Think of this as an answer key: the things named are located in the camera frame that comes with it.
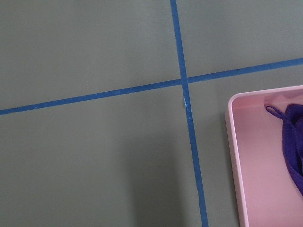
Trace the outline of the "purple cloth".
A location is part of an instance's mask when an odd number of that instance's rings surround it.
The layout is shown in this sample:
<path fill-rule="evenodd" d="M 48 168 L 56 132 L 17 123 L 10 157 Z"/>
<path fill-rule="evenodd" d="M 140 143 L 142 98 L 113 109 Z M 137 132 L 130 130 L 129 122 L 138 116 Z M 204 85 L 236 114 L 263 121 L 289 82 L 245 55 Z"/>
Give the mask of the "purple cloth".
<path fill-rule="evenodd" d="M 303 106 L 289 104 L 282 112 L 265 106 L 267 112 L 282 120 L 282 150 L 293 183 L 303 193 Z"/>

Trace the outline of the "pink plastic bin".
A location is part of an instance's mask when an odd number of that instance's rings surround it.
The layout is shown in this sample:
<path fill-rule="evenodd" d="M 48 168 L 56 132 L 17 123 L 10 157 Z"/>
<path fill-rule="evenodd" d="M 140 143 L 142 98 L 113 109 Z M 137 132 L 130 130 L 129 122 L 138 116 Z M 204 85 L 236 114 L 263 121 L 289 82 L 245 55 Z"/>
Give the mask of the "pink plastic bin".
<path fill-rule="evenodd" d="M 302 102 L 302 86 L 238 93 L 228 102 L 225 121 L 242 227 L 303 224 L 303 197 L 282 153 L 282 121 L 265 109 L 284 111 Z"/>

